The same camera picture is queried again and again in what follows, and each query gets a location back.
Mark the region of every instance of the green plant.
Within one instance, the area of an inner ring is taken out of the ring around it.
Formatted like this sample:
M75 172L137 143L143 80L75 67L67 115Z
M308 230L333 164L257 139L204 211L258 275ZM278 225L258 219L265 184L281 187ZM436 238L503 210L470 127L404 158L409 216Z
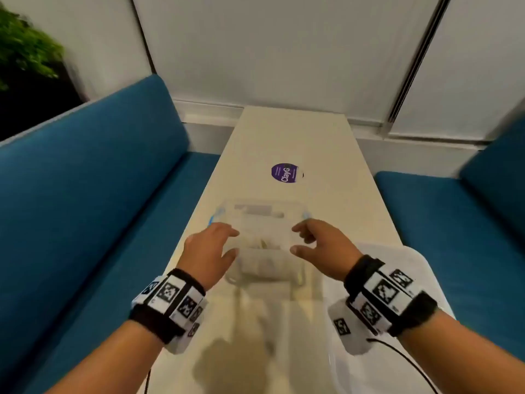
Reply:
M49 63L62 61L63 47L0 2L0 67L16 67L58 77ZM0 90L7 84L0 77Z

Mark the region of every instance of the white table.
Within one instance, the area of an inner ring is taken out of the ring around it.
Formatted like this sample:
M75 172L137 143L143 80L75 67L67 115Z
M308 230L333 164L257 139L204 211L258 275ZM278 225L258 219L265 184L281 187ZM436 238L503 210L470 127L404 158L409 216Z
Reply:
M304 178L282 183L278 163ZM166 271L189 234L206 228L227 198L299 201L312 216L358 242L401 241L344 115L246 107L193 211ZM321 276L307 265L307 283L239 289L224 279L207 295L204 324L182 356L163 350L150 394L331 393Z

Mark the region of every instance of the blue cushion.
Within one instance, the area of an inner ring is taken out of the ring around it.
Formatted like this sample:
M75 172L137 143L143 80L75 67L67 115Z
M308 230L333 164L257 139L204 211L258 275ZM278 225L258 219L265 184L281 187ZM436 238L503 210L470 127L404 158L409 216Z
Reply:
M525 116L468 162L460 177L525 241Z
M379 172L401 240L428 260L457 319L525 360L525 251L461 181Z
M31 358L31 371L19 376L15 392L44 392L126 320L131 300L163 273L218 159L205 153L182 158L45 348Z
M0 381L187 147L158 76L0 147Z

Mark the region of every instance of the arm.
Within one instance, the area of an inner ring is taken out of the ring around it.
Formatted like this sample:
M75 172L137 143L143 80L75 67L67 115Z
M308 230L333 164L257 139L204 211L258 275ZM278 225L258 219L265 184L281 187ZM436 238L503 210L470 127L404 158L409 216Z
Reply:
M238 231L215 223L189 236L177 268L210 290L233 263L237 250L222 256L223 246ZM54 385L48 394L135 394L164 343L141 324L128 320L95 351Z
M292 229L306 243L292 254L309 261L331 278L343 281L363 256L337 228L308 219ZM399 340L445 394L525 392L525 364L495 344L437 310L422 325L404 331Z

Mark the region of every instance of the black wall strip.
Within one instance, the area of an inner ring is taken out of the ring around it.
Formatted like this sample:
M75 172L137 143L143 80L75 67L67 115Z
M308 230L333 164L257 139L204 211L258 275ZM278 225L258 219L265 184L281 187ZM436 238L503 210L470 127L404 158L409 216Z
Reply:
M389 116L390 123L395 121L397 113L399 113L399 109L401 109L401 105L403 105L403 101L405 100L410 86L416 77L416 73L419 70L419 66L421 66L421 62L423 62L423 58L425 57L428 47L434 38L434 34L436 34L437 27L439 26L439 23L441 22L441 19L447 10L449 2L450 0L439 0L437 3L436 9L425 30L425 34L423 35L416 54L414 55L414 59L412 59L412 64L410 65L409 71L407 72L405 80L403 81L401 90L397 94L397 98L394 102L394 105L392 106Z
M140 35L142 37L142 44L144 45L144 49L146 50L146 55L148 56L148 62L150 63L151 72L153 74L156 74L157 70L155 69L155 65L153 64L153 59L151 59L150 49L148 48L148 43L146 42L144 30L142 30L142 25L140 24L139 13L136 11L135 2L133 0L130 0L130 3L131 3L131 7L133 8L133 14L135 15L136 24L139 26L139 29L140 29Z

